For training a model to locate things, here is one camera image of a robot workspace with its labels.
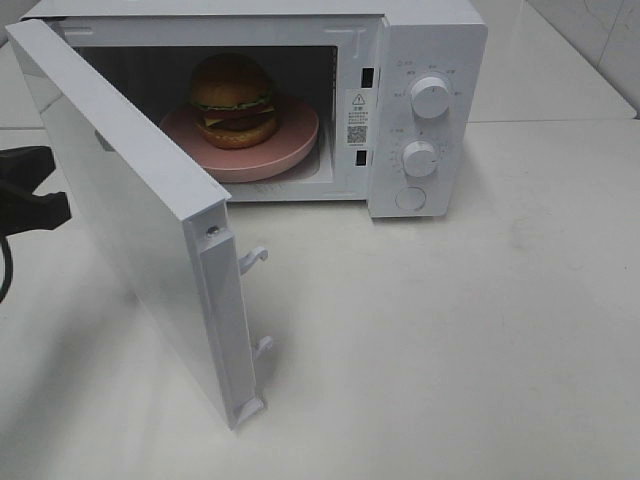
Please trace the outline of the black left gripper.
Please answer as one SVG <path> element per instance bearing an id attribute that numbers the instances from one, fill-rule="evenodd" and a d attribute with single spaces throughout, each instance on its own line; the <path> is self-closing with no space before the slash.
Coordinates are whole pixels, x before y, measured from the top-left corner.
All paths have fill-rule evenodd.
<path id="1" fill-rule="evenodd" d="M 47 146 L 25 146 L 1 151 L 1 233 L 54 230 L 70 219 L 64 192 L 34 195 L 55 170 Z"/>

